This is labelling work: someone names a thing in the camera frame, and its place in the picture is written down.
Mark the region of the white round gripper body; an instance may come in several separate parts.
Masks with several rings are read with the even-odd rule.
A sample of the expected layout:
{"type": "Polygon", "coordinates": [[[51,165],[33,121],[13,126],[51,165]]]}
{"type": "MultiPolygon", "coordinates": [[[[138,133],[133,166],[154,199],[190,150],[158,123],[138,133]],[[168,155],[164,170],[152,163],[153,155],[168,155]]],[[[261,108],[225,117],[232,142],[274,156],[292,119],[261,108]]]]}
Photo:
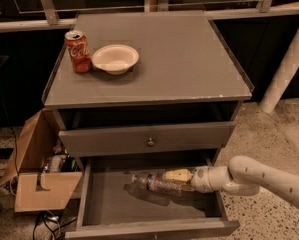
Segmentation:
{"type": "Polygon", "coordinates": [[[190,180],[191,186],[200,193],[211,193],[213,188],[209,179],[209,168],[207,166],[196,167],[190,180]]]}

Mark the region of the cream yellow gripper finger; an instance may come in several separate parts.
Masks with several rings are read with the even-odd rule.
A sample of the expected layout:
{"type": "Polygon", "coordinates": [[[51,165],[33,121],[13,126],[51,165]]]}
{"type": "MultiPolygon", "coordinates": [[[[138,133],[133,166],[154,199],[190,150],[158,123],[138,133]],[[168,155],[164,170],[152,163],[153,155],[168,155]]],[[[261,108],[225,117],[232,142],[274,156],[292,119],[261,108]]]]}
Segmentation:
{"type": "Polygon", "coordinates": [[[162,178],[166,181],[189,182],[192,179],[192,173],[188,169],[177,169],[166,171],[162,178]]]}

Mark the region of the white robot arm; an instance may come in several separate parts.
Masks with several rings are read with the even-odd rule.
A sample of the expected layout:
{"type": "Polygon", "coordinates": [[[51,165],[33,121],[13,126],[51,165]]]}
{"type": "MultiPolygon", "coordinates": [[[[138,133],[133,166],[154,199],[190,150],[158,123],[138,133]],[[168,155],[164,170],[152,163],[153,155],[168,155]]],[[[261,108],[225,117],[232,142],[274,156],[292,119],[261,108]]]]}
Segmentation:
{"type": "Polygon", "coordinates": [[[227,166],[199,166],[163,174],[166,181],[184,182],[200,193],[225,191],[250,196],[263,187],[299,209],[299,176],[267,166],[247,156],[235,156],[227,166]]]}

